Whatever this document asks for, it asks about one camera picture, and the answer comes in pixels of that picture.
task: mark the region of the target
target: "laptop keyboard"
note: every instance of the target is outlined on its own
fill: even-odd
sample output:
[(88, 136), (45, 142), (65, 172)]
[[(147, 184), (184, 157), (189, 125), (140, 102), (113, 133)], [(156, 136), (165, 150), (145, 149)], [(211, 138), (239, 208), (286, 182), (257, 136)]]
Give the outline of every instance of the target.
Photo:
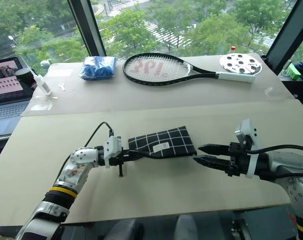
[(27, 105), (28, 103), (24, 102), (21, 104), (0, 107), (0, 120), (20, 116)]

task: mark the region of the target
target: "racket strings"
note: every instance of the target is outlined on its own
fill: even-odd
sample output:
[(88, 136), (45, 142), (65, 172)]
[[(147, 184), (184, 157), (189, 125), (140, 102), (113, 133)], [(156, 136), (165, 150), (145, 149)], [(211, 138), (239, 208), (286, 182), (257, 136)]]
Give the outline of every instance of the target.
[(137, 80), (167, 82), (185, 77), (189, 68), (183, 62), (167, 56), (146, 55), (131, 59), (125, 71)]

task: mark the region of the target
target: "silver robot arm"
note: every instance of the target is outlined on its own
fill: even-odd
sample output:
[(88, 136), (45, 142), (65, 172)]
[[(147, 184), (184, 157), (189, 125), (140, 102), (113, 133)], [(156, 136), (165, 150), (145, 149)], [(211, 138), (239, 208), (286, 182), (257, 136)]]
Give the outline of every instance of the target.
[[(196, 156), (194, 160), (203, 166), (223, 170), (229, 176), (245, 174), (252, 178), (257, 175), (279, 184), (289, 196), (296, 214), (298, 238), (303, 240), (303, 156), (293, 152), (262, 151), (258, 131), (249, 119), (236, 127), (235, 135), (239, 142), (200, 146), (199, 150), (210, 155)], [(212, 155), (230, 156), (230, 160)]]
[(124, 162), (120, 137), (110, 136), (104, 146), (108, 147), (79, 148), (69, 156), (54, 185), (20, 229), (16, 240), (61, 239), (64, 232), (61, 223), (66, 220), (70, 207), (87, 180), (89, 171), (99, 165), (121, 166)]

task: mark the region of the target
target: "crosswalk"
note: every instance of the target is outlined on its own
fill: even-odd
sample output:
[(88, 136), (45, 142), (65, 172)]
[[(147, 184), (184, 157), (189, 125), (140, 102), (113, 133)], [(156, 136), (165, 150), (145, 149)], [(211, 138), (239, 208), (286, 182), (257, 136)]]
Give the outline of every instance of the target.
[[(118, 3), (112, 6), (112, 11), (108, 14), (110, 17), (115, 17), (119, 14), (121, 14), (122, 9), (130, 8), (134, 6), (135, 4), (142, 4), (149, 2), (150, 0), (131, 0), (126, 3)], [(178, 37), (174, 35), (171, 31), (166, 31), (165, 29), (161, 28), (158, 29), (158, 26), (152, 22), (144, 21), (143, 27), (146, 28), (152, 35), (154, 35), (157, 38), (158, 42), (164, 43), (166, 45), (171, 45), (172, 47), (186, 47), (188, 46), (192, 41), (190, 39), (185, 39), (184, 36), (179, 35)]]
[(131, 0), (126, 3), (118, 3), (118, 4), (115, 4), (112, 6), (112, 11), (110, 13), (108, 13), (107, 15), (110, 17), (115, 17), (122, 13), (121, 12), (122, 9), (130, 8), (130, 7), (134, 6), (135, 4), (142, 4), (142, 3), (149, 2), (149, 1), (150, 0)]
[(146, 3), (149, 2), (150, 0), (132, 0), (126, 3), (118, 3), (112, 6), (113, 10), (122, 10), (122, 9), (126, 9), (126, 8), (130, 8), (132, 6), (134, 6), (135, 4), (142, 4), (142, 3)]
[(157, 38), (157, 41), (167, 44), (172, 46), (172, 47), (177, 47), (177, 42), (178, 42), (178, 47), (186, 47), (189, 44), (191, 44), (190, 39), (185, 39), (184, 36), (179, 35), (179, 37), (175, 36), (173, 32), (166, 31), (163, 28), (161, 28), (158, 32), (158, 26), (152, 22), (149, 21), (144, 21), (144, 27)]

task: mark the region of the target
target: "black cable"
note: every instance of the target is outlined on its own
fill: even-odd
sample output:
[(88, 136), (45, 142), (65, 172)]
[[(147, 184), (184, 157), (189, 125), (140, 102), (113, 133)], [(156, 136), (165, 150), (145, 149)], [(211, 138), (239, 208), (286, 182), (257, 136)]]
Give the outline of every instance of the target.
[(96, 127), (95, 131), (93, 131), (92, 135), (90, 136), (90, 138), (88, 139), (88, 141), (86, 142), (86, 144), (85, 144), (85, 146), (84, 146), (85, 148), (86, 148), (87, 145), (90, 143), (90, 141), (92, 140), (92, 138), (93, 138), (93, 136), (95, 135), (95, 133), (97, 132), (97, 130), (98, 130), (103, 124), (105, 124), (105, 125), (109, 128), (109, 136), (114, 136), (114, 131), (113, 131), (113, 129), (111, 128), (111, 126), (110, 126), (107, 122), (103, 121), (102, 123), (100, 123), (100, 124), (98, 125), (98, 127)]
[(285, 145), (270, 146), (270, 147), (261, 148), (261, 149), (257, 149), (257, 150), (245, 149), (244, 151), (247, 154), (261, 154), (261, 153), (266, 153), (266, 152), (274, 151), (274, 150), (278, 150), (278, 149), (299, 149), (299, 150), (303, 151), (303, 146), (285, 144)]
[(290, 177), (303, 177), (303, 173), (285, 173), (279, 174), (275, 176), (275, 179), (282, 179), (282, 178), (290, 178)]
[[(85, 144), (85, 146), (84, 146), (85, 148), (86, 148), (87, 145), (90, 143), (90, 141), (92, 140), (92, 138), (93, 138), (93, 136), (95, 135), (95, 133), (97, 132), (97, 130), (98, 130), (103, 124), (105, 124), (105, 125), (109, 128), (109, 136), (114, 136), (114, 131), (113, 131), (113, 129), (111, 128), (111, 126), (110, 126), (107, 122), (103, 121), (103, 122), (101, 122), (101, 123), (98, 125), (98, 127), (96, 127), (95, 131), (93, 131), (92, 135), (89, 137), (88, 141), (86, 142), (86, 144)], [(59, 173), (58, 173), (58, 175), (57, 175), (57, 177), (56, 177), (56, 179), (55, 179), (55, 182), (56, 182), (56, 180), (58, 179), (58, 177), (61, 175), (61, 173), (62, 173), (62, 171), (63, 171), (63, 168), (64, 168), (64, 166), (65, 166), (65, 164), (67, 163), (67, 161), (68, 161), (69, 158), (70, 158), (70, 155), (68, 155), (68, 157), (65, 159), (65, 161), (64, 161), (63, 164), (61, 165), (61, 168), (60, 168)]]

